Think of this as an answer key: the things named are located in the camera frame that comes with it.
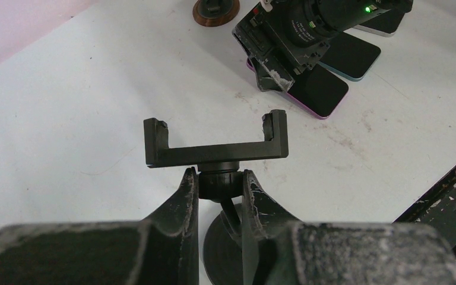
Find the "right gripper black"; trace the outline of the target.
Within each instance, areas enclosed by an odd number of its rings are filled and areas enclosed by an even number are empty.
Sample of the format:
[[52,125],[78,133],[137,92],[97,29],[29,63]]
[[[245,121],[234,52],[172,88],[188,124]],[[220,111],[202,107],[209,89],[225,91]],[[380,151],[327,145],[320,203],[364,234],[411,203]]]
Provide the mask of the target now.
[[301,46],[287,22],[289,9],[303,1],[272,2],[267,12],[258,3],[237,23],[232,35],[249,57],[260,91],[288,92],[295,83],[290,74],[312,70],[330,48],[329,39],[313,39],[311,45]]

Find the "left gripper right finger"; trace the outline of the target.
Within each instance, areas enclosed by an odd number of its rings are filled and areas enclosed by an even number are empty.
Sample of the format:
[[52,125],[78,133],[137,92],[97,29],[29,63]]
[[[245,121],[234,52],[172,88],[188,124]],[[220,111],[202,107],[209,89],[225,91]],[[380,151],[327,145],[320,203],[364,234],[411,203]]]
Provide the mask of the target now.
[[418,223],[305,222],[244,171],[244,284],[456,284],[447,241]]

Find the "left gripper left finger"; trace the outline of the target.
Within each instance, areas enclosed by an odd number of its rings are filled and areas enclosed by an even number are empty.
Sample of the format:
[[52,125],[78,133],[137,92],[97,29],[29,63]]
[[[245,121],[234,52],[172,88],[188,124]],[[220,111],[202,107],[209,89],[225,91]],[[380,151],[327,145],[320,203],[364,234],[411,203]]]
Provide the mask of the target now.
[[0,229],[0,284],[198,284],[198,175],[142,220]]

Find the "black phone pink case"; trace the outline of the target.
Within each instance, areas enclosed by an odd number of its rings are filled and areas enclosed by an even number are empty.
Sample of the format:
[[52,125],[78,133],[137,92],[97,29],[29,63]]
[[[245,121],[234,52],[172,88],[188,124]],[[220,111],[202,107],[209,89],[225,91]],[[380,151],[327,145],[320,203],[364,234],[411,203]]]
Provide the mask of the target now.
[[262,92],[281,94],[318,119],[329,118],[349,90],[346,82],[319,65],[298,76],[289,91],[283,91],[269,75],[257,77],[256,85]]

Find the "small teal phone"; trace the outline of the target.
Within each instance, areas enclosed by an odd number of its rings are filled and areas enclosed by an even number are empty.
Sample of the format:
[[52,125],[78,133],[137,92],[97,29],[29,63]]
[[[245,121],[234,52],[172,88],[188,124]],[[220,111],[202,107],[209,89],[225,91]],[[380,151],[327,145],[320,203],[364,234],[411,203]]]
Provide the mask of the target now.
[[342,32],[330,41],[330,48],[319,64],[350,81],[362,80],[379,58],[381,49]]

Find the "black phone stand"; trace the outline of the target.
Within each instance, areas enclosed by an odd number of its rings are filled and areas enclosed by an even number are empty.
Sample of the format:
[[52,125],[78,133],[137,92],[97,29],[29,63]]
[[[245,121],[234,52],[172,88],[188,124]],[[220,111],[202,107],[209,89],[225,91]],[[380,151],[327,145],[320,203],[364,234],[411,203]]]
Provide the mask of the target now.
[[141,220],[129,284],[198,284],[203,260],[213,284],[266,284],[279,258],[276,237],[295,219],[240,162],[285,158],[287,116],[263,116],[264,140],[170,148],[166,122],[144,121],[149,168],[183,166],[178,189]]

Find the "black smartphone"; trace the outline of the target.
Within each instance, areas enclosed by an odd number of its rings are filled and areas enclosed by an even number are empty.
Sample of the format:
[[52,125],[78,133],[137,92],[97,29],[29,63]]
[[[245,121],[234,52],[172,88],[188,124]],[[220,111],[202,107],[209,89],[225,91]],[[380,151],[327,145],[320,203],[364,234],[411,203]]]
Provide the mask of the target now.
[[383,37],[392,37],[399,28],[404,16],[404,12],[394,9],[354,28]]

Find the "brown round phone stand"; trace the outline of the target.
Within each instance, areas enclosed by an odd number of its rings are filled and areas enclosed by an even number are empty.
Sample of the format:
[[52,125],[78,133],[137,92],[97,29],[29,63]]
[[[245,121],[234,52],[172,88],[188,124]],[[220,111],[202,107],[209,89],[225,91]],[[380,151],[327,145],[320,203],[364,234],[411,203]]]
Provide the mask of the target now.
[[192,16],[204,27],[218,27],[232,21],[240,10],[239,0],[198,0]]

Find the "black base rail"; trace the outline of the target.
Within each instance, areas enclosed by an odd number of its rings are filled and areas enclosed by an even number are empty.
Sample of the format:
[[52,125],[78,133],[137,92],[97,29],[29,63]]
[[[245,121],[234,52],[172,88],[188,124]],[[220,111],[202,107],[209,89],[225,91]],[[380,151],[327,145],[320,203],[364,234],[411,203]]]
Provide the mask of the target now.
[[394,221],[432,226],[456,255],[456,166]]

